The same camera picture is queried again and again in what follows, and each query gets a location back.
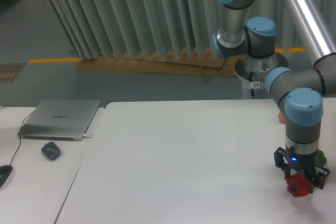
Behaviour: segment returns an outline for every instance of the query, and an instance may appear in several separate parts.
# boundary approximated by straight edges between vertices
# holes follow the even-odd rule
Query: white table
[[[0,165],[8,165],[19,145],[17,133],[34,108],[0,110]],[[93,134],[99,109],[88,134]],[[49,161],[41,148],[50,141],[22,139],[13,171],[0,188],[0,223],[54,223],[92,140],[55,141],[61,155]]]
[[[293,198],[272,100],[106,107],[57,224],[335,223],[336,99],[324,99],[324,190]]]

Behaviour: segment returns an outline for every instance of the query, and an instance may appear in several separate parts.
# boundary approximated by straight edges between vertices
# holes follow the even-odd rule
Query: yellow floor line
[[[306,50],[302,47],[295,47],[295,48],[289,48],[288,50],[284,50],[282,48],[275,49],[275,52],[281,53],[281,52],[305,52]]]
[[[285,52],[305,52],[306,50],[301,47],[289,48],[288,50],[284,50],[282,48],[275,49],[275,52],[285,53]],[[33,59],[29,60],[28,63],[52,63],[52,62],[74,62],[81,61],[80,58],[56,58],[56,59]]]
[[[72,61],[80,61],[80,58],[35,59],[35,60],[29,60],[28,63],[51,63],[51,62],[72,62]]]

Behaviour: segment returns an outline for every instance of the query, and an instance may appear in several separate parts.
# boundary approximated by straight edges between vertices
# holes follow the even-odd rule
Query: orange object
[[[279,114],[278,114],[278,119],[279,119],[280,123],[282,123],[282,124],[286,123],[285,116],[281,112],[279,112]]]

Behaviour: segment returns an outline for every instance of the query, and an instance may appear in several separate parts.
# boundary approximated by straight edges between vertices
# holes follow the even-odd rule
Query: red object
[[[310,193],[310,183],[306,180],[303,174],[296,173],[286,179],[287,191],[293,197],[304,197]]]

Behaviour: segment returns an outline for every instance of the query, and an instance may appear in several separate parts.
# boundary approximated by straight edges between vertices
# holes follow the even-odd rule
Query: sticker
[[[0,64],[0,82],[13,81],[25,65],[25,63]]]
[[[260,89],[260,81],[250,82],[250,89]]]

